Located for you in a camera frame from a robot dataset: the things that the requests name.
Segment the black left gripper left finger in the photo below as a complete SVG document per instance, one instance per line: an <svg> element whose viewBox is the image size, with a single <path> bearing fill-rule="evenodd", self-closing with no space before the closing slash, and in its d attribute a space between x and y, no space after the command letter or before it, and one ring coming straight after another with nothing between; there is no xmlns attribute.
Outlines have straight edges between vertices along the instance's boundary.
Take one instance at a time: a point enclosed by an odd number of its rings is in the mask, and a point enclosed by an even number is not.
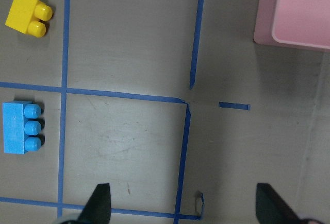
<svg viewBox="0 0 330 224"><path fill-rule="evenodd" d="M77 219L77 223L110 223L111 194L110 184L98 184L84 209Z"/></svg>

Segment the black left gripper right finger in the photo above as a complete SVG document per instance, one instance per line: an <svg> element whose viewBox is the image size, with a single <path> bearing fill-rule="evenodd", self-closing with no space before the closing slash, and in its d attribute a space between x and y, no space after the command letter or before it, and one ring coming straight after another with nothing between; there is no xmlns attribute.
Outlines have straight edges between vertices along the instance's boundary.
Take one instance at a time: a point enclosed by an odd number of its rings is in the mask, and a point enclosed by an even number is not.
<svg viewBox="0 0 330 224"><path fill-rule="evenodd" d="M300 219L292 208L268 183L257 183L255 213L259 223L285 224L307 223Z"/></svg>

